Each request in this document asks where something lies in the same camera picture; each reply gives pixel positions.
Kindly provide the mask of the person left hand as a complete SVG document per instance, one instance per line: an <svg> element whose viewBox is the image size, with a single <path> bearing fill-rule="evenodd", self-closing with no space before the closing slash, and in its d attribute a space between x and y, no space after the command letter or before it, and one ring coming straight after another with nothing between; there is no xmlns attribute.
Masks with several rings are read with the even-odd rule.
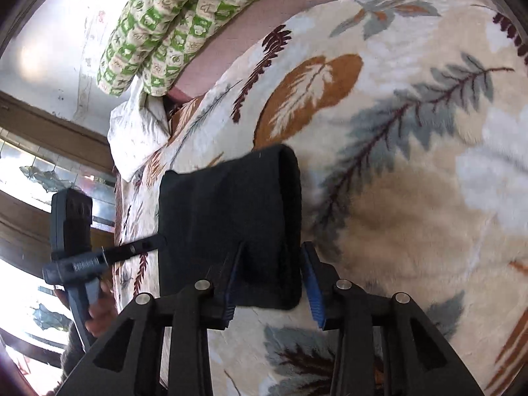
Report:
<svg viewBox="0 0 528 396"><path fill-rule="evenodd" d="M110 281L100 281L98 301L89 307L88 314L89 318L85 322L85 328L95 338L103 335L117 318L116 300Z"/></svg>

